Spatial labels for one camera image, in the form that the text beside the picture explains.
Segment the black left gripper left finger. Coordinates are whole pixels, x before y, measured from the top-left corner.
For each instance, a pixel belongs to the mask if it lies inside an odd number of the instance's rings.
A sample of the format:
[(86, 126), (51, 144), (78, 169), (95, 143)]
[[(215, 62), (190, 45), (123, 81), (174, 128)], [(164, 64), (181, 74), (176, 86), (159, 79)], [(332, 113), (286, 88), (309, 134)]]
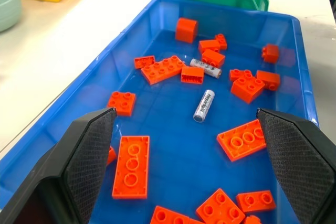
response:
[(74, 120), (0, 212), (0, 224), (88, 224), (108, 161), (115, 108)]

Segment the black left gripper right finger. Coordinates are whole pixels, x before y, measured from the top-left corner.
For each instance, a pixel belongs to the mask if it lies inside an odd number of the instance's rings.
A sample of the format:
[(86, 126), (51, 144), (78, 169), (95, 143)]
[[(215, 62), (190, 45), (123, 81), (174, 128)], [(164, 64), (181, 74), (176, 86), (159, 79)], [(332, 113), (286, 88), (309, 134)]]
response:
[(301, 224), (336, 224), (336, 145), (311, 121), (259, 108), (267, 152)]

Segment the blue plastic bin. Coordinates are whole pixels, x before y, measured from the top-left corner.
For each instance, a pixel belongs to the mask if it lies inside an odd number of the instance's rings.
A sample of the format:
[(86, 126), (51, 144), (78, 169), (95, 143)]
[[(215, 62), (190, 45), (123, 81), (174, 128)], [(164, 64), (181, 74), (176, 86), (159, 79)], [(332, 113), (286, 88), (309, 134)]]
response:
[[(224, 34), (228, 47), (219, 79), (184, 84), (174, 76), (150, 85), (134, 59), (171, 56), (189, 63), (199, 58), (198, 42), (177, 41), (179, 18), (198, 21), (197, 40)], [(279, 47), (277, 63), (261, 56), (267, 44)], [(250, 104), (231, 93), (232, 69), (280, 75), (278, 90), (268, 89)], [(204, 122), (193, 115), (206, 90), (215, 92)], [(269, 190), (276, 209), (258, 213), (262, 224), (299, 224), (281, 190), (266, 150), (231, 162), (219, 145), (219, 133), (252, 121), (258, 108), (279, 110), (317, 122), (300, 22), (293, 16), (249, 11), (189, 0), (152, 0), (67, 88), (0, 161), (0, 209), (4, 208), (36, 162), (63, 136), (71, 122), (106, 107), (114, 91), (135, 93), (131, 116), (114, 123), (111, 144), (124, 135), (150, 137), (148, 197), (118, 200), (111, 196), (116, 165), (107, 169), (90, 224), (148, 224), (162, 206), (196, 218), (196, 209), (216, 190), (231, 199), (239, 193)]]

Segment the small orange building brick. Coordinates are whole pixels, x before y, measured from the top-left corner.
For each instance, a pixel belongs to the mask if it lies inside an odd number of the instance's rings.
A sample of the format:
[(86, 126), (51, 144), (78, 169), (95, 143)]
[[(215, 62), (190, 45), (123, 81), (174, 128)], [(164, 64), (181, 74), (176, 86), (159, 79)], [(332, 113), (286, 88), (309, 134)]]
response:
[(257, 216), (251, 215), (244, 219), (243, 224), (261, 224), (261, 220)]
[(108, 154), (108, 160), (107, 160), (107, 166), (109, 166), (115, 159), (117, 155), (115, 153), (115, 150), (112, 146), (109, 147), (109, 154)]
[(220, 44), (220, 49), (221, 50), (226, 50), (227, 49), (227, 42), (226, 42), (225, 36), (223, 34), (217, 34), (215, 36), (215, 39)]

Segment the long orange flat plate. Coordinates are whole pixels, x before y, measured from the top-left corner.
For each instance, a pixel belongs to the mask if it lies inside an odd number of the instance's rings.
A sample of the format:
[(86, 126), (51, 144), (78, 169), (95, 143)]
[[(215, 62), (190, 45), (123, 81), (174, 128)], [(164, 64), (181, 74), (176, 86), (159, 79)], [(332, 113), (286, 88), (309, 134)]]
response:
[(121, 137), (112, 198), (147, 198), (149, 153), (149, 136)]
[(216, 139), (231, 162), (266, 147), (264, 134), (258, 119), (219, 133)]

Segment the orange square flat plate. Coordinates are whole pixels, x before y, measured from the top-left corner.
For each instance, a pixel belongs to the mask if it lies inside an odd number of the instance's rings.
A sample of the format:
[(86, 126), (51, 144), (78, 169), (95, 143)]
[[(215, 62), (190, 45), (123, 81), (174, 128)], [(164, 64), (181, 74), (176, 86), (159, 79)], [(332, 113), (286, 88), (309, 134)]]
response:
[(131, 116), (135, 100), (135, 93), (115, 91), (110, 96), (107, 107), (115, 108), (117, 116)]

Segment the orange square building brick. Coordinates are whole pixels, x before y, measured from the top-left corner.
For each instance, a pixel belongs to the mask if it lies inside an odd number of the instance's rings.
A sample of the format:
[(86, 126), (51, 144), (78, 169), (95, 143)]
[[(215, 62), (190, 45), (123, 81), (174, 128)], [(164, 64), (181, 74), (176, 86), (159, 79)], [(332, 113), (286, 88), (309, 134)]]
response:
[(264, 90), (265, 83), (255, 77), (240, 77), (233, 82), (231, 93), (250, 104)]

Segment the silver AA battery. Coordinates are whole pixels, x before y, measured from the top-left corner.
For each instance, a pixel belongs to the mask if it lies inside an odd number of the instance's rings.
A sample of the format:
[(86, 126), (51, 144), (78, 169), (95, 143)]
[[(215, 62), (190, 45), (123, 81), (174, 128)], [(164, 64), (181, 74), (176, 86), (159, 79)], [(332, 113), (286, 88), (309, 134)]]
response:
[(221, 74), (222, 74), (222, 70), (219, 69), (219, 68), (216, 68), (214, 66), (211, 66), (207, 63), (204, 63), (200, 60), (196, 60), (196, 59), (192, 59), (191, 62), (190, 62), (190, 66), (191, 67), (200, 67), (202, 69), (204, 69), (204, 73), (213, 77), (213, 78), (216, 78), (216, 79), (219, 79)]
[(206, 90), (200, 100), (200, 103), (193, 115), (193, 118), (196, 122), (204, 122), (206, 115), (211, 107), (211, 104), (214, 100), (215, 92), (212, 90)]

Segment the small orange flat plate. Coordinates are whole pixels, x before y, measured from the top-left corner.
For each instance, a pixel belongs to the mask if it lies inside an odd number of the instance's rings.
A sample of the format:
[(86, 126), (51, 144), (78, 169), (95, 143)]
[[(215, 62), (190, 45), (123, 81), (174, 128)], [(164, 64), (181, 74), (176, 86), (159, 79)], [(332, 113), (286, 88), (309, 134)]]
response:
[(151, 55), (151, 56), (144, 56), (144, 57), (137, 57), (134, 59), (134, 67), (136, 69), (141, 69), (144, 68), (146, 66), (149, 66), (151, 64), (155, 63), (155, 56)]

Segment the long orange studded plate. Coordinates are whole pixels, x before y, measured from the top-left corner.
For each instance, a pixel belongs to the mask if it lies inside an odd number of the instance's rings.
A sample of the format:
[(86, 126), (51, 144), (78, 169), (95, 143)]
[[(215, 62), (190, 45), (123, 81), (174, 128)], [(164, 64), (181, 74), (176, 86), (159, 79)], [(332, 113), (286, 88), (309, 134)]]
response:
[(177, 56), (165, 58), (141, 69), (141, 73), (150, 85), (156, 84), (180, 74), (185, 64)]

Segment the orange rounded block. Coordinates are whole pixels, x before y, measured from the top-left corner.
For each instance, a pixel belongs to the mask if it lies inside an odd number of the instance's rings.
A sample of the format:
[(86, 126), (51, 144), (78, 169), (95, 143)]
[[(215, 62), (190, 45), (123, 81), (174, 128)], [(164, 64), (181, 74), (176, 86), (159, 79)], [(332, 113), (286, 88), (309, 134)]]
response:
[(192, 44), (198, 31), (198, 21), (179, 18), (176, 24), (175, 39)]

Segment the pale green bowl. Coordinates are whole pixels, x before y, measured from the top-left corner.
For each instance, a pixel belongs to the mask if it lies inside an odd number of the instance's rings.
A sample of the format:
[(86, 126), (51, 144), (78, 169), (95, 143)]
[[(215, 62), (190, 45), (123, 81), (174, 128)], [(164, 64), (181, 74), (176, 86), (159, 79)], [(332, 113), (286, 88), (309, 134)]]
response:
[(21, 0), (0, 0), (0, 32), (17, 24), (21, 15)]

